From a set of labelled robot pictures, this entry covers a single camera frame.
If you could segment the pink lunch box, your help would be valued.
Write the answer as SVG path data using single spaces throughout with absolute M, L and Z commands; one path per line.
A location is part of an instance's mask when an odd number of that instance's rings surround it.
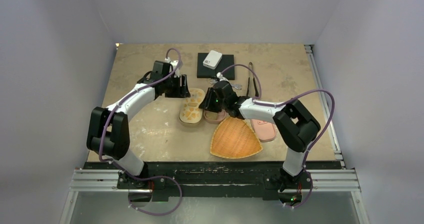
M 206 120 L 206 122 L 210 124 L 219 124 L 222 122 L 227 116 L 227 113 L 222 110 L 220 112 L 212 112 L 205 110 L 203 112 L 203 117 Z

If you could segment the beige lunch box lid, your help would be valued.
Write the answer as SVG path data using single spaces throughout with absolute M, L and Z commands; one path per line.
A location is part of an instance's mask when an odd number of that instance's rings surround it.
M 184 98 L 180 109 L 178 117 L 182 119 L 194 119 L 203 117 L 203 109 L 199 108 L 199 105 L 205 98 L 205 91 L 200 88 L 190 88 L 190 97 Z

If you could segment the black metal tongs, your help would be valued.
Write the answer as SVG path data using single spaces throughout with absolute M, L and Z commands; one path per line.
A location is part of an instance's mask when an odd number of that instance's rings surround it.
M 259 89 L 257 87 L 256 78 L 254 75 L 254 65 L 252 62 L 249 62 L 248 67 L 250 68 L 248 79 L 247 79 L 247 88 L 246 95 L 248 97 L 259 97 Z

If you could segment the beige lunch box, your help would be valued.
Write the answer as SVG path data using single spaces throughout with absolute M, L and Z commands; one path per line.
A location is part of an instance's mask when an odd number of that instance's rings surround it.
M 186 127 L 196 127 L 196 126 L 198 126 L 201 123 L 202 118 L 201 117 L 196 117 L 194 119 L 187 119 L 187 118 L 181 118 L 181 117 L 179 117 L 178 120 L 179 120 L 179 122 L 183 126 L 186 126 Z

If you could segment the woven bamboo basket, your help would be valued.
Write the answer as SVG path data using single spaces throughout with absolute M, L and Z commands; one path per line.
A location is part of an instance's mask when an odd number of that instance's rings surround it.
M 209 152 L 224 159 L 244 159 L 263 150 L 263 146 L 246 121 L 227 117 L 214 130 Z

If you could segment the pink lunch box lid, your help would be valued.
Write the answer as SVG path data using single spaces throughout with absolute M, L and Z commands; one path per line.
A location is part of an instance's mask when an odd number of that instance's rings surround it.
M 276 138 L 276 130 L 272 123 L 258 119 L 251 119 L 250 124 L 260 142 L 270 142 Z

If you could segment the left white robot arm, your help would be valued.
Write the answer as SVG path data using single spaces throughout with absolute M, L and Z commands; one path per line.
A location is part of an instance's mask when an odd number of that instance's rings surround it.
M 101 162 L 116 163 L 130 174 L 129 181 L 138 189 L 149 183 L 147 164 L 130 150 L 131 119 L 160 96 L 188 98 L 187 76 L 180 74 L 182 62 L 155 61 L 151 71 L 114 104 L 95 107 L 90 115 L 86 146 Z

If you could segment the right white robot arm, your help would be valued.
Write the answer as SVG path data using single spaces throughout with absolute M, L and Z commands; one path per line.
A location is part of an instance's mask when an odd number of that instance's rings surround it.
M 228 81 L 221 80 L 207 89 L 199 108 L 214 113 L 225 111 L 232 118 L 275 125 L 287 146 L 280 180 L 288 188 L 300 182 L 307 152 L 321 136 L 322 127 L 298 97 L 286 102 L 259 101 L 238 95 Z

